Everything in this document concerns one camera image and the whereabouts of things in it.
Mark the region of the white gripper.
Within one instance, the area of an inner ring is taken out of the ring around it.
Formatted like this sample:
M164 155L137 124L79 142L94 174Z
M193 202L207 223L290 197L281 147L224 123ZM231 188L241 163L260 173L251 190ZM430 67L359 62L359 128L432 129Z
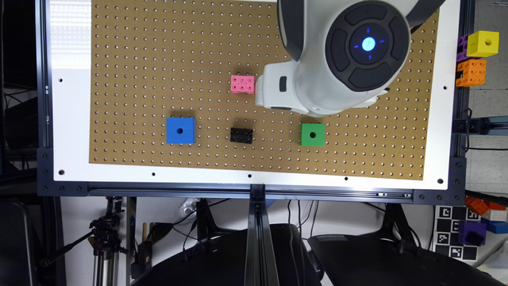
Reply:
M256 82L256 105L267 109L309 112L302 77L312 73L312 64L289 60L266 64Z

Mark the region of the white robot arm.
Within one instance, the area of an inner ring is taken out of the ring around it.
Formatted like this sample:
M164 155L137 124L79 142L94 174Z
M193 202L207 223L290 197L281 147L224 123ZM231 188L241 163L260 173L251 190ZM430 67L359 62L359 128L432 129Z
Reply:
M401 71L411 30L443 0L278 0L291 60L265 66L256 105L311 117L373 104Z

